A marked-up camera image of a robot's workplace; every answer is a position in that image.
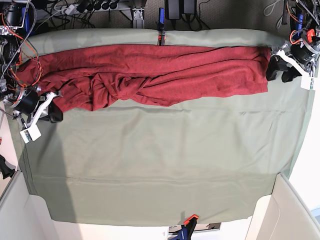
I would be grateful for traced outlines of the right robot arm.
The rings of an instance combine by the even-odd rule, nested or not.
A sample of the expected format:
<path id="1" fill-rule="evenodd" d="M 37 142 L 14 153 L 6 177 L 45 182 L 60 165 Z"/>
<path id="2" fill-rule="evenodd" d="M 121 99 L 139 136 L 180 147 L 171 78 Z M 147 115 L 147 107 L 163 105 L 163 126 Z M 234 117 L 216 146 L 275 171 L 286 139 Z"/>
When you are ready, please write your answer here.
<path id="1" fill-rule="evenodd" d="M 38 51 L 29 41 L 36 21 L 37 10 L 30 0 L 0 2 L 0 100 L 12 109 L 11 116 L 22 129 L 39 120 L 52 124 L 63 120 L 63 112 L 53 102 L 60 93 L 39 94 L 43 66 Z M 35 64 L 31 82 L 17 75 L 22 57 Z"/>

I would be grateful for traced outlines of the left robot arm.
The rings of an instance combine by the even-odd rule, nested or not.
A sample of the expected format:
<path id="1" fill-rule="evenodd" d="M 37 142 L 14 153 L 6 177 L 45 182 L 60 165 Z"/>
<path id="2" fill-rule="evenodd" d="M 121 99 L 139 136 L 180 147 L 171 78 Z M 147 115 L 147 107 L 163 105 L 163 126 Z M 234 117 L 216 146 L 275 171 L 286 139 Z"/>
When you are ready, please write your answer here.
<path id="1" fill-rule="evenodd" d="M 315 88 L 316 70 L 320 63 L 320 2 L 318 0 L 288 0 L 283 2 L 281 25 L 290 16 L 290 35 L 282 45 L 271 48 L 266 79 L 273 81 L 282 72 L 283 83 L 301 78 L 300 87 Z"/>

